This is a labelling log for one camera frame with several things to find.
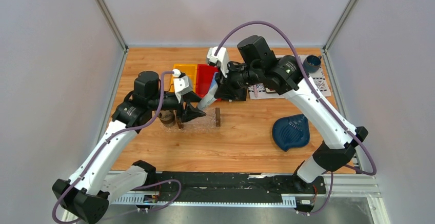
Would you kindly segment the blue toothpaste tube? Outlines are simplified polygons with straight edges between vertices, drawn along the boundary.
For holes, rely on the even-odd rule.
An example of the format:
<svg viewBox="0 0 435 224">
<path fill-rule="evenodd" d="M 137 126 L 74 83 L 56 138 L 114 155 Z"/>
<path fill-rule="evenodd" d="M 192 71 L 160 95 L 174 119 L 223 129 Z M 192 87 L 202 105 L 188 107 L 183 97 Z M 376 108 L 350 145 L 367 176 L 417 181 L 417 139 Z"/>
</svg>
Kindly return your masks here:
<svg viewBox="0 0 435 224">
<path fill-rule="evenodd" d="M 213 77 L 212 77 L 212 81 L 211 81 L 211 83 L 210 83 L 209 90 L 208 90 L 208 94 L 212 94 L 213 96 L 214 96 L 214 94 L 216 93 L 217 88 L 218 88 L 218 84 L 217 84 L 217 81 L 216 81 L 216 77 L 219 77 L 219 73 L 218 73 L 218 72 L 215 72 L 215 73 L 214 73 L 214 75 L 213 75 Z"/>
</svg>

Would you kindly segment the clear textured toiletry holder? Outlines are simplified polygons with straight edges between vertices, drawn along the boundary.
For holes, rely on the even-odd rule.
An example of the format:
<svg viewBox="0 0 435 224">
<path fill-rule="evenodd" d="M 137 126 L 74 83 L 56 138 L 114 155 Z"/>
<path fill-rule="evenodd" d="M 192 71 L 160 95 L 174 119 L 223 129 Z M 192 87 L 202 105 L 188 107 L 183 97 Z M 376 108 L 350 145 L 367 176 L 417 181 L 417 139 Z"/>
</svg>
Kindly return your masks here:
<svg viewBox="0 0 435 224">
<path fill-rule="evenodd" d="M 182 123 L 176 118 L 176 126 L 184 130 L 212 130 L 221 127 L 220 108 L 206 109 L 206 116 L 196 118 L 187 123 Z"/>
</svg>

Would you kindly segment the white toothpaste tube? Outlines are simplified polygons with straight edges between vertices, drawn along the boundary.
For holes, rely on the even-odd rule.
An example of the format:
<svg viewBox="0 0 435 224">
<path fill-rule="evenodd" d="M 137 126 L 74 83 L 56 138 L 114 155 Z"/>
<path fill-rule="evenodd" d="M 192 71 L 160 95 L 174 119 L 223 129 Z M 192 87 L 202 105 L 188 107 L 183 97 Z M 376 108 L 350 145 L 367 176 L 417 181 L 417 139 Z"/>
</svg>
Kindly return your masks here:
<svg viewBox="0 0 435 224">
<path fill-rule="evenodd" d="M 215 101 L 216 98 L 214 97 L 214 94 L 209 92 L 201 99 L 201 101 L 197 105 L 197 108 L 203 111 L 206 108 L 208 108 L 211 104 L 213 104 Z"/>
</svg>

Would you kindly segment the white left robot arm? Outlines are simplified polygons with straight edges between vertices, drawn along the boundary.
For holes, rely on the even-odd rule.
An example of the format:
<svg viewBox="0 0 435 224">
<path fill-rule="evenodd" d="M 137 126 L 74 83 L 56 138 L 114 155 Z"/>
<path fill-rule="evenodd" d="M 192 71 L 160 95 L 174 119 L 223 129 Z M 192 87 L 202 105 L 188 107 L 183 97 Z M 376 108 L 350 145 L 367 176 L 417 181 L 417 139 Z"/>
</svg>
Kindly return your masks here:
<svg viewBox="0 0 435 224">
<path fill-rule="evenodd" d="M 107 174 L 125 147 L 162 112 L 170 111 L 182 122 L 205 116 L 193 106 L 199 101 L 184 72 L 141 72 L 89 156 L 68 179 L 53 184 L 55 206 L 73 214 L 76 221 L 97 223 L 109 205 L 127 192 L 157 187 L 155 167 L 142 160 L 115 177 Z"/>
</svg>

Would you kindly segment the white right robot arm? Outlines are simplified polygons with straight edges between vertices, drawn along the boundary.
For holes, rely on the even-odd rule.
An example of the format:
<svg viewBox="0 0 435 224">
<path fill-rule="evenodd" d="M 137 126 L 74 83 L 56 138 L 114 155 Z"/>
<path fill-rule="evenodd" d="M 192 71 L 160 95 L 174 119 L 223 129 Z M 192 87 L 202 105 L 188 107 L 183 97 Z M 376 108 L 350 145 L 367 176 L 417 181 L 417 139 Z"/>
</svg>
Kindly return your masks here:
<svg viewBox="0 0 435 224">
<path fill-rule="evenodd" d="M 367 129 L 347 121 L 317 90 L 296 58 L 276 57 L 262 36 L 252 35 L 239 42 L 237 48 L 244 62 L 221 64 L 215 79 L 215 98 L 229 98 L 241 89 L 263 84 L 293 103 L 323 138 L 313 155 L 296 169 L 292 179 L 294 189 L 307 192 L 322 173 L 334 172 L 350 162 L 356 147 L 368 136 Z"/>
</svg>

